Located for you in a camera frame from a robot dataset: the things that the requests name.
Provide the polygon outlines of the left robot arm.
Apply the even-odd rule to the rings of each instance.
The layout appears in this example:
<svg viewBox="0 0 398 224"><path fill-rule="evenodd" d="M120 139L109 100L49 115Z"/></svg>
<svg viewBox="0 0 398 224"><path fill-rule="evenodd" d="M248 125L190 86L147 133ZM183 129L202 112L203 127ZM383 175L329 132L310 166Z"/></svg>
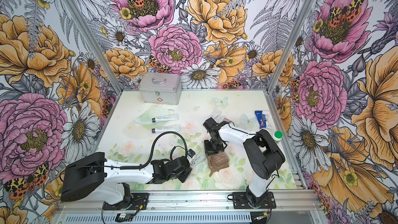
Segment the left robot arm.
<svg viewBox="0 0 398 224"><path fill-rule="evenodd" d="M95 152L65 168L62 202L103 201L111 206L126 207L132 200L129 184L160 185L169 180L186 181L192 170L195 153L175 159L153 160L144 168L137 164L108 160L103 152Z"/></svg>

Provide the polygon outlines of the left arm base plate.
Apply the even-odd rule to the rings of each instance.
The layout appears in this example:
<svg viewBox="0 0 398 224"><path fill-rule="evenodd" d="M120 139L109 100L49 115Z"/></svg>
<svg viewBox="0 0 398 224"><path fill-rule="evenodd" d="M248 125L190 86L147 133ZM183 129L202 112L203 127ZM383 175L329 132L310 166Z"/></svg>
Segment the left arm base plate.
<svg viewBox="0 0 398 224"><path fill-rule="evenodd" d="M145 210L148 204L149 193L134 193L114 205L105 203L105 211L138 211Z"/></svg>

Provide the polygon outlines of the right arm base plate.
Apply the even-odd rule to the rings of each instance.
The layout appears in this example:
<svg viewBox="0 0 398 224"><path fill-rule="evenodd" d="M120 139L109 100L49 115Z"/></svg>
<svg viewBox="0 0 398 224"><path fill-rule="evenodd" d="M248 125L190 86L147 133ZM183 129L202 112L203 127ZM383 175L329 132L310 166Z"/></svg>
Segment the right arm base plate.
<svg viewBox="0 0 398 224"><path fill-rule="evenodd" d="M234 209L275 209L277 207L274 194L267 191L260 197L249 192L233 192L227 196Z"/></svg>

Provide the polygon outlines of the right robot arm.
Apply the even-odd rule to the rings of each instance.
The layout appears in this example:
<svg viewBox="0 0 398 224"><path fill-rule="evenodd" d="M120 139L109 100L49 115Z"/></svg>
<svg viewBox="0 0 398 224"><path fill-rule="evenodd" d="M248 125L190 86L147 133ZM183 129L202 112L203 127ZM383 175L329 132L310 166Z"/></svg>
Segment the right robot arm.
<svg viewBox="0 0 398 224"><path fill-rule="evenodd" d="M203 127L210 135L210 139L204 141L207 155L223 152L228 143L245 150L254 175L242 198L243 204L250 208L260 208L267 203L268 207L274 208L268 192L273 179L279 176L278 170L286 162L286 157L277 144L282 140L283 133L270 129L249 133L227 121L217 123L213 118L205 120Z"/></svg>

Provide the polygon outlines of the pink cap toothpaste tube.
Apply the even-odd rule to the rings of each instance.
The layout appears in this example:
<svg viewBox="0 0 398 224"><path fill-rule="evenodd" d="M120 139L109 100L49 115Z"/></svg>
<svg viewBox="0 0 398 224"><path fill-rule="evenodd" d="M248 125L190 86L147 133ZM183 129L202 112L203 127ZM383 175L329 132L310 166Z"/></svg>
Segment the pink cap toothpaste tube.
<svg viewBox="0 0 398 224"><path fill-rule="evenodd" d="M225 115L219 115L219 116L218 116L218 121L219 121L219 122L224 121L224 119L225 119Z"/></svg>

